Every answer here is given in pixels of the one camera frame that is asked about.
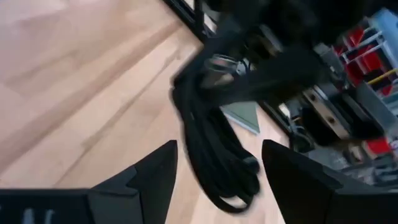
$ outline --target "wooden floor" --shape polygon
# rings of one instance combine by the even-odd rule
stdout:
[[[0,1],[0,187],[92,187],[178,139],[167,223],[283,223],[264,172],[250,212],[217,210],[189,168],[170,78],[201,47],[158,0]],[[284,142],[234,125],[260,156]]]

